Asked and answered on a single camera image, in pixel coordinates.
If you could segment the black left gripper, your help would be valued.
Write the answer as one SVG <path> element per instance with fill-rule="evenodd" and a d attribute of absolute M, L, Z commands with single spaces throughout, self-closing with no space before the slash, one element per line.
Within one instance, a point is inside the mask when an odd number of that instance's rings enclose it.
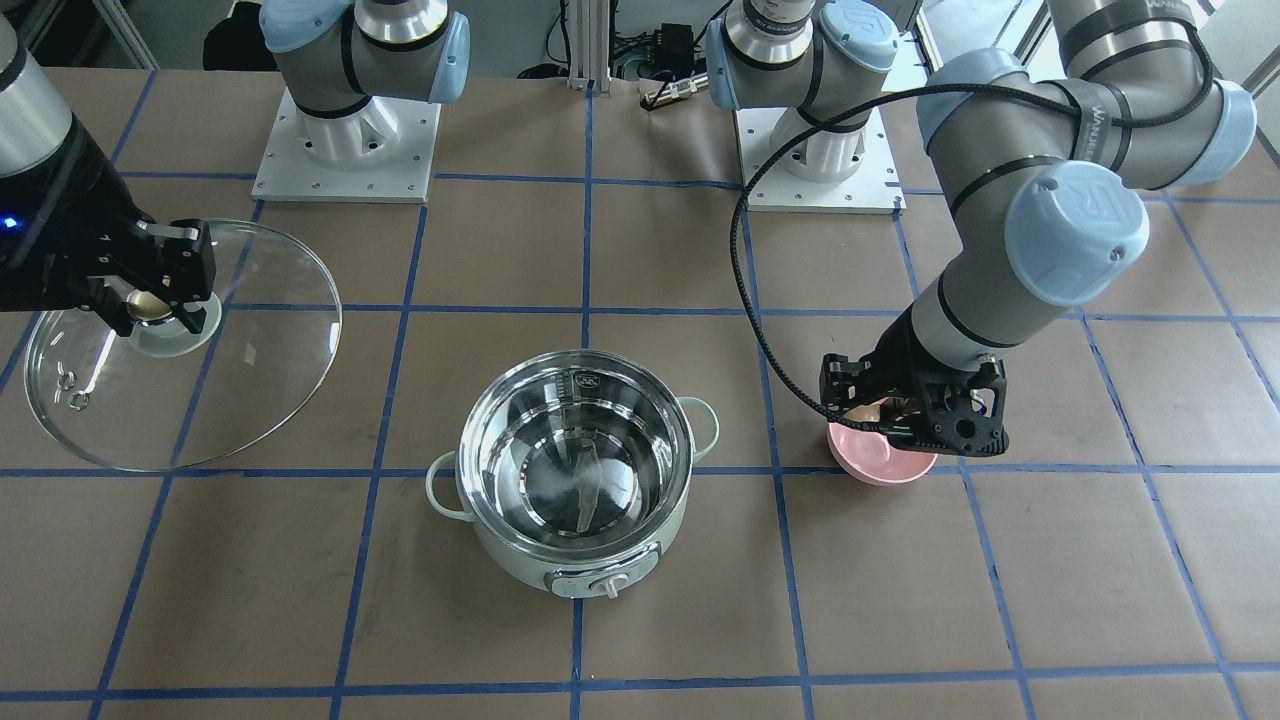
<path fill-rule="evenodd" d="M 1004 361 L 982 356 L 973 370 L 934 359 L 896 320 L 872 352 L 856 361 L 827 354 L 820 363 L 820 404 L 844 415 L 877 404 L 876 432 L 904 451 L 998 456 L 1009 450 L 1004 424 L 1007 378 Z"/>

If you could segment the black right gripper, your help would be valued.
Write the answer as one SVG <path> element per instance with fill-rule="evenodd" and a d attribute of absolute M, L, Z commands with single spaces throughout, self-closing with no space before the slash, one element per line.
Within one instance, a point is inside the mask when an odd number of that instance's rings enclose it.
<path fill-rule="evenodd" d="M 205 331 L 216 263 L 206 220 L 152 218 L 83 126 L 73 126 L 46 160 L 1 181 L 3 310 L 84 306 L 116 336 L 134 322 L 179 322 Z M 134 288 L 127 301 L 93 277 L 118 275 Z"/>

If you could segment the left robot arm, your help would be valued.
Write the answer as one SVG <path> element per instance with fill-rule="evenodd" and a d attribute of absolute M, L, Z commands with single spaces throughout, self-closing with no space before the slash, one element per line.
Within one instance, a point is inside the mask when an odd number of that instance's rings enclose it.
<path fill-rule="evenodd" d="M 910 91 L 963 247 L 869 354 L 827 354 L 813 398 L 744 302 L 774 374 L 827 421 L 904 451 L 1004 454 L 1005 356 L 1143 254 L 1142 191 L 1215 182 L 1249 149 L 1254 100 L 1216 76 L 1187 3 L 1048 9 L 1064 78 L 980 47 Z"/>

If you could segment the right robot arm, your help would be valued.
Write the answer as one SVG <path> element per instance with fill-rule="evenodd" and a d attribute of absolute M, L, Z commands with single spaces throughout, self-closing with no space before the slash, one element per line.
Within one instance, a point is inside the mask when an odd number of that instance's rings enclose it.
<path fill-rule="evenodd" d="M 307 123 L 311 156 L 338 168 L 390 155 L 380 97 L 454 102 L 467 18 L 444 1 L 266 1 L 266 50 Z M 216 260 L 204 219 L 156 222 L 12 24 L 3 24 L 3 272 L 6 313 L 79 309 L 127 337 L 140 316 L 111 278 L 154 296 L 191 334 L 212 328 Z"/>

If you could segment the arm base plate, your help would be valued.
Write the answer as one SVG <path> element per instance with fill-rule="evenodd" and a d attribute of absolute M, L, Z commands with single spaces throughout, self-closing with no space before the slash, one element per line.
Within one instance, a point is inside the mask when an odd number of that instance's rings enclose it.
<path fill-rule="evenodd" d="M 252 196 L 268 202 L 424 205 L 442 108 L 372 97 L 352 115 L 302 113 L 283 94 Z"/>
<path fill-rule="evenodd" d="M 736 111 L 739 156 L 745 181 L 808 123 L 792 109 Z M 753 211 L 891 214 L 905 208 L 896 164 L 873 110 L 850 133 L 820 132 L 787 151 L 750 192 Z"/>

